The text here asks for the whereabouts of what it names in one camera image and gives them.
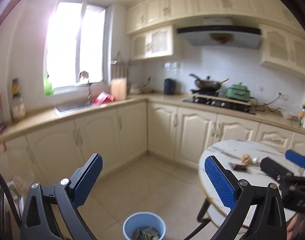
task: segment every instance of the window pane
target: window pane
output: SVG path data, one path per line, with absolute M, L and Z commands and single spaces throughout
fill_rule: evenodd
M 47 72 L 53 88 L 76 84 L 76 37 L 82 4 L 58 4 L 48 26 Z
M 89 73 L 90 82 L 100 82 L 103 79 L 104 26 L 105 9 L 87 5 L 82 23 L 80 71 Z

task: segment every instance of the beige countertop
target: beige countertop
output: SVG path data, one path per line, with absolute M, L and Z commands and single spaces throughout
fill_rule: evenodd
M 292 120 L 284 119 L 281 114 L 271 113 L 271 112 L 256 112 L 256 115 L 247 114 L 243 112 L 238 112 L 234 110 L 224 109 L 220 107 L 214 106 L 206 106 L 201 104 L 192 104 L 189 102 L 182 102 L 182 100 L 190 98 L 191 95 L 183 94 L 183 95 L 172 95 L 165 96 L 161 94 L 143 94 L 143 95 L 130 95 L 126 100 L 118 101 L 114 103 L 104 104 L 104 105 L 94 105 L 88 108 L 84 108 L 73 113 L 65 114 L 62 116 L 57 116 L 54 112 L 54 109 L 51 108 L 49 110 L 42 111 L 38 114 L 33 114 L 27 116 L 21 122 L 9 126 L 1 135 L 0 135 L 0 143 L 8 140 L 10 138 L 14 138 L 16 136 L 25 134 L 27 132 L 31 132 L 33 130 L 39 129 L 43 126 L 46 126 L 50 123 L 56 123 L 61 121 L 66 121 L 69 119 L 73 119 L 75 117 L 79 117 L 85 114 L 90 114 L 98 111 L 104 111 L 108 109 L 113 109 L 116 107 L 124 106 L 127 104 L 132 104 L 135 102 L 154 102 L 161 104 L 168 104 L 174 106 L 182 106 L 197 110 L 203 110 L 218 114 L 230 115 L 233 117 L 243 118 L 251 121 L 256 121 L 260 123 L 265 123 L 269 125 L 273 125 L 276 127 L 280 127 L 283 129 L 291 130 L 297 133 L 301 133 L 305 135 L 305 129 L 298 126 L 297 122 Z

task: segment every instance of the green pot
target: green pot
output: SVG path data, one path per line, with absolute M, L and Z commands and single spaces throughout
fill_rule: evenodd
M 250 91 L 247 86 L 242 85 L 242 83 L 233 84 L 230 88 L 227 89 L 226 97 L 241 101 L 250 100 Z

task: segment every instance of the window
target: window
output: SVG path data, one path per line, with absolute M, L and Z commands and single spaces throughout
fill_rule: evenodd
M 84 70 L 90 82 L 104 79 L 105 18 L 105 8 L 86 2 L 58 4 L 47 34 L 46 70 L 54 89 L 80 85 Z

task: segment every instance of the blue gripper pad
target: blue gripper pad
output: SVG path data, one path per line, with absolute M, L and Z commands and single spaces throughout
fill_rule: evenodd
M 297 164 L 298 166 L 304 168 L 305 167 L 305 156 L 300 155 L 292 150 L 287 150 L 285 153 L 285 157 L 287 160 Z
M 234 209 L 237 203 L 235 190 L 211 157 L 207 157 L 205 160 L 205 172 L 217 191 L 223 205 L 231 210 Z
M 86 202 L 88 195 L 103 168 L 103 159 L 100 155 L 97 154 L 95 157 L 93 154 L 91 158 L 85 166 L 81 168 L 82 170 L 80 173 L 82 174 L 78 174 L 80 175 L 80 178 L 73 187 L 72 205 L 75 208 L 82 206 Z

